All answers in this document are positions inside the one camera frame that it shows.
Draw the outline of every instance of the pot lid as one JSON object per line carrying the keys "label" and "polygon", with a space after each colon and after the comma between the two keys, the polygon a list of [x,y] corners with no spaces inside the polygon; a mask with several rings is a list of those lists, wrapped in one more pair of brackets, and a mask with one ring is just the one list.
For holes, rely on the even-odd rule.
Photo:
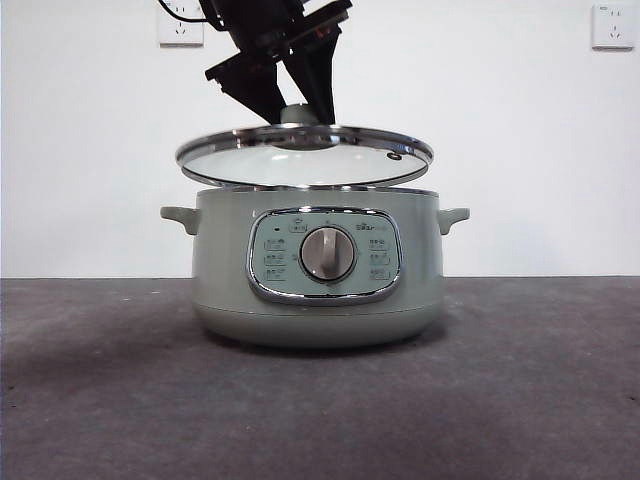
{"label": "pot lid", "polygon": [[424,175],[433,150],[383,130],[286,123],[198,138],[176,158],[208,185],[388,186]]}

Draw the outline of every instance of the electrical socket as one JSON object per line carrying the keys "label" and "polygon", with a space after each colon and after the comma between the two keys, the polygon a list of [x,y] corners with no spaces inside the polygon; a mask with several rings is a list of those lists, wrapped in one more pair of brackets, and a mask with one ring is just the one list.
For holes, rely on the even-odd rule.
{"label": "electrical socket", "polygon": [[593,6],[592,46],[594,49],[635,47],[638,14],[634,5],[598,3]]}
{"label": "electrical socket", "polygon": [[[163,0],[176,14],[185,18],[202,18],[198,0]],[[204,26],[202,23],[182,22],[157,6],[158,43],[161,47],[202,47]]]}

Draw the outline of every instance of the pot base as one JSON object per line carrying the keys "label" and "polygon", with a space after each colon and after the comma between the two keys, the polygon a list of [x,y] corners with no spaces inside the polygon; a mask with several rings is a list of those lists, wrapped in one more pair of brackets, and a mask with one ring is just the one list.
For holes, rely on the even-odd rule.
{"label": "pot base", "polygon": [[441,312],[441,304],[358,315],[272,315],[233,312],[193,304],[214,333],[234,340],[285,348],[349,348],[394,342],[420,333]]}

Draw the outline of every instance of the pot handle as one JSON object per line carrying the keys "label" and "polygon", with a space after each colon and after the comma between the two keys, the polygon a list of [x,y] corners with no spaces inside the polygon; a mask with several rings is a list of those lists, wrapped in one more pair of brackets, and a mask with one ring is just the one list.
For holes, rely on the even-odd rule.
{"label": "pot handle", "polygon": [[446,235],[454,223],[468,220],[471,211],[468,208],[453,208],[451,210],[438,210],[438,225],[440,234]]}
{"label": "pot handle", "polygon": [[189,235],[197,235],[200,223],[200,211],[195,208],[162,207],[160,216],[167,220],[174,220],[184,225]]}

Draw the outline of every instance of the control knob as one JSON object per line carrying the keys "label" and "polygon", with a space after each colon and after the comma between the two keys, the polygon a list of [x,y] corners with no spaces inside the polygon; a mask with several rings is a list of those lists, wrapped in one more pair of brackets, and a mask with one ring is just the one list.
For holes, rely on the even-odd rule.
{"label": "control knob", "polygon": [[309,233],[302,242],[301,261],[316,280],[327,282],[346,275],[355,258],[355,248],[342,230],[323,227]]}

